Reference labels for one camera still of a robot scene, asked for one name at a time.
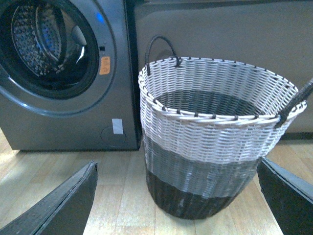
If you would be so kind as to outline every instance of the black woven section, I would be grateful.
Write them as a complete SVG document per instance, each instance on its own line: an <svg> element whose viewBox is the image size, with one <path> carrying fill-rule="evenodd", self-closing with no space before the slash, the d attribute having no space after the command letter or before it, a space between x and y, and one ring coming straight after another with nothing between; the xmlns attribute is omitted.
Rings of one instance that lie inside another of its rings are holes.
<svg viewBox="0 0 313 235"><path fill-rule="evenodd" d="M175 91L156 98L168 108L218 115L264 115L253 104L233 96L205 91Z"/></svg>
<svg viewBox="0 0 313 235"><path fill-rule="evenodd" d="M214 197L205 199L200 195L183 192L161 181L146 170L149 193L154 202L165 212L183 219L204 219L215 215L227 207L234 197Z"/></svg>

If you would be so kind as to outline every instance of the gray wall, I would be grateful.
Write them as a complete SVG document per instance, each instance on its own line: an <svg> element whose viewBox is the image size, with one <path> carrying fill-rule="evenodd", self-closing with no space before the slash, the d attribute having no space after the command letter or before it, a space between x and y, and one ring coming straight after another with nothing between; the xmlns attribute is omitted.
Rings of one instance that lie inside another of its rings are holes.
<svg viewBox="0 0 313 235"><path fill-rule="evenodd" d="M252 5L140 4L135 10L139 68L155 34L180 56L222 58L267 68L302 87L313 77L313 2ZM170 55L157 42L151 61ZM313 96L288 132L313 132Z"/></svg>

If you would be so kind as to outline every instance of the washing machine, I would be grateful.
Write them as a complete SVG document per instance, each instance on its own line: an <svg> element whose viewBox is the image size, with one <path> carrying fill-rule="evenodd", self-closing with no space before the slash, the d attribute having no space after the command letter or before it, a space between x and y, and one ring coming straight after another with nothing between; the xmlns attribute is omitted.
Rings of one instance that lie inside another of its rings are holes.
<svg viewBox="0 0 313 235"><path fill-rule="evenodd" d="M0 0L0 127L12 149L139 149L133 4Z"/></svg>

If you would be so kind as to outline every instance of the basket handle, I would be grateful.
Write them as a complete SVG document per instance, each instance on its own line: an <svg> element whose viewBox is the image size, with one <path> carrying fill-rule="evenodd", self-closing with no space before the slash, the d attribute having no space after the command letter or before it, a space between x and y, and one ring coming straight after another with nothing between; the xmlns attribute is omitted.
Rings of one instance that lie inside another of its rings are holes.
<svg viewBox="0 0 313 235"><path fill-rule="evenodd" d="M291 99L291 101L278 113L280 115L279 122L275 125L275 128L281 127L293 107L303 100L306 100L313 92L313 78Z"/></svg>
<svg viewBox="0 0 313 235"><path fill-rule="evenodd" d="M146 50L146 55L145 55L145 65L147 66L147 72L148 72L148 75L150 76L151 74L151 71L150 71L150 64L149 64L149 57L150 57L150 51L151 51L151 47L152 47L152 44L155 42L155 40L157 39L163 39L164 41L167 42L167 44L170 46L170 48L172 49L172 53L173 53L173 56L176 58L176 66L175 67L179 67L180 64L181 64L181 61L179 60L178 56L176 55L176 52L173 48L173 45L172 43L170 42L170 40L168 40L167 38L165 38L164 36L162 35L156 35L154 36L151 41L149 42L148 46L147 46L147 50Z"/></svg>

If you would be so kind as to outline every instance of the laundry basket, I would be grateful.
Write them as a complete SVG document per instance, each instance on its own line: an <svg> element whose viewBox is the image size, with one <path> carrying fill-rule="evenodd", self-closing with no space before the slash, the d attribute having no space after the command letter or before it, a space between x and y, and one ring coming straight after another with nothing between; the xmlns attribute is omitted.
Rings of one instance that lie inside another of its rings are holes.
<svg viewBox="0 0 313 235"><path fill-rule="evenodd" d="M156 39L173 57L149 63ZM139 74L146 180L173 216L201 219L228 206L261 157L306 107L302 90L267 69L220 59L177 57L155 36Z"/></svg>

